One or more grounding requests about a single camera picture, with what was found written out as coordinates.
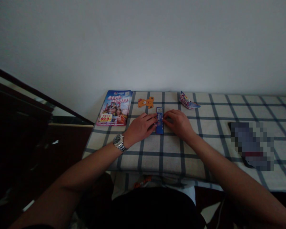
white wall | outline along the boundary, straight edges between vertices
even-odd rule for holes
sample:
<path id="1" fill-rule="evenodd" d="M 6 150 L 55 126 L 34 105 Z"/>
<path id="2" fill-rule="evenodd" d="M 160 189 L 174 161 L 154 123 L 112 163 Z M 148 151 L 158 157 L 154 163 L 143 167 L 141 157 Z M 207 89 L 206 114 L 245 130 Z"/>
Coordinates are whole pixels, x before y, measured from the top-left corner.
<path id="1" fill-rule="evenodd" d="M 0 0 L 0 68 L 92 121 L 108 89 L 286 95 L 286 0 Z"/>

silver watch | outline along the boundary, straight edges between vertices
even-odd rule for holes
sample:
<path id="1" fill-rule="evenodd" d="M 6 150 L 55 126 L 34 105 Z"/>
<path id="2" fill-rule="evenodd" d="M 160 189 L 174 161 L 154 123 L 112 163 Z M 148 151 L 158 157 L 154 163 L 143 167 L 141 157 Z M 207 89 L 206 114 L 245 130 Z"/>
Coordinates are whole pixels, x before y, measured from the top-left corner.
<path id="1" fill-rule="evenodd" d="M 124 136 L 122 134 L 116 135 L 113 139 L 113 144 L 123 153 L 127 150 L 127 148 L 123 145 Z"/>

price tag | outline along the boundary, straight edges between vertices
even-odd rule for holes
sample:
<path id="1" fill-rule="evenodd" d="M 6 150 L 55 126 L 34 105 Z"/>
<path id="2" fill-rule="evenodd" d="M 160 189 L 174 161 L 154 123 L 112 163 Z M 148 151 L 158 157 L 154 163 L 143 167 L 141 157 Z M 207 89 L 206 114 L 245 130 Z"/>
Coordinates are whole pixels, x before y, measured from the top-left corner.
<path id="1" fill-rule="evenodd" d="M 101 115 L 101 118 L 99 121 L 104 121 L 104 122 L 108 122 L 108 121 L 111 121 L 112 119 L 112 114 L 102 114 Z"/>

watch face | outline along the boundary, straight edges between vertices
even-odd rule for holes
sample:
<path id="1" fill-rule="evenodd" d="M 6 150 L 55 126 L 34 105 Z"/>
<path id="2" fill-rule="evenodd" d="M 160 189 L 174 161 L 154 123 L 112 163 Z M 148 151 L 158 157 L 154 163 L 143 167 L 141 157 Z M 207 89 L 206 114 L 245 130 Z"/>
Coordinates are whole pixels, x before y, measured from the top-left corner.
<path id="1" fill-rule="evenodd" d="M 120 135 L 117 135 L 117 136 L 114 137 L 113 143 L 114 143 L 114 144 L 117 144 L 117 143 L 120 142 L 120 140 L 121 140 L 121 136 L 120 136 Z"/>

table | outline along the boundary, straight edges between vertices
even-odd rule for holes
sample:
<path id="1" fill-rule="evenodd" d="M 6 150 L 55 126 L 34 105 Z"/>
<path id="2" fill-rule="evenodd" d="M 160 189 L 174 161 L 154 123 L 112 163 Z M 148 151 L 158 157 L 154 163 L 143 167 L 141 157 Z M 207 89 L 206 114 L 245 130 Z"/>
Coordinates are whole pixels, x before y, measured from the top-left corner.
<path id="1" fill-rule="evenodd" d="M 177 92 L 134 92 L 124 127 L 94 126 L 83 158 L 105 146 L 140 114 L 178 109 L 190 120 L 194 131 L 227 159 L 270 191 L 286 191 L 286 97 L 244 96 L 185 92 L 191 101 L 201 105 L 187 110 L 179 103 Z M 138 100 L 154 97 L 154 107 L 138 108 Z M 274 134 L 274 171 L 257 171 L 245 167 L 231 144 L 228 122 L 263 122 Z M 195 185 L 220 190 L 216 180 L 196 153 L 168 127 L 164 135 L 153 133 L 124 152 L 109 168 L 128 174 L 160 175 L 176 182 L 192 181 Z"/>

